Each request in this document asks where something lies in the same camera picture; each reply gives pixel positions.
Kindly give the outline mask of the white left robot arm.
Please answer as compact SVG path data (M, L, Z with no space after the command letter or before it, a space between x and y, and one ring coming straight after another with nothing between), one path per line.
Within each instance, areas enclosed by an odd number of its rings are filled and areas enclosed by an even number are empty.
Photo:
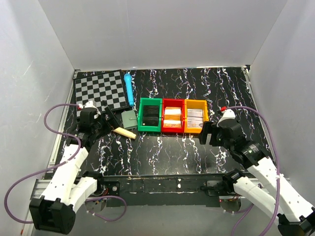
M76 212L89 198L102 202L119 197L118 182L105 181L97 172L77 176L94 143L118 128L119 122L107 106L100 111L93 102L87 102L78 108L79 122L68 134L60 164L40 196L31 199L29 210L37 230L67 235L74 226Z

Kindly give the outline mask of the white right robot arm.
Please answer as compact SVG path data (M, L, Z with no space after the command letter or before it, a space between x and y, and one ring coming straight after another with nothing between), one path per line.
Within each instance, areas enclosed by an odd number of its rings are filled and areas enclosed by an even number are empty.
M277 173L266 150L245 137L238 121L207 121L199 134L201 144L206 143L208 135L211 135L210 145L227 149L232 158L264 187L260 189L244 173L234 169L225 174L220 183L208 189L247 198L270 218L278 221L278 230L283 236L310 236L315 232L315 207Z

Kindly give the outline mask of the green card holder wallet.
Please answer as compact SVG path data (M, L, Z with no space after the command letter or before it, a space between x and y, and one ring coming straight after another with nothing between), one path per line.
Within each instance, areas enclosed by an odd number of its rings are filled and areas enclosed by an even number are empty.
M124 129L131 130L137 128L137 116L134 110L124 111L121 116Z

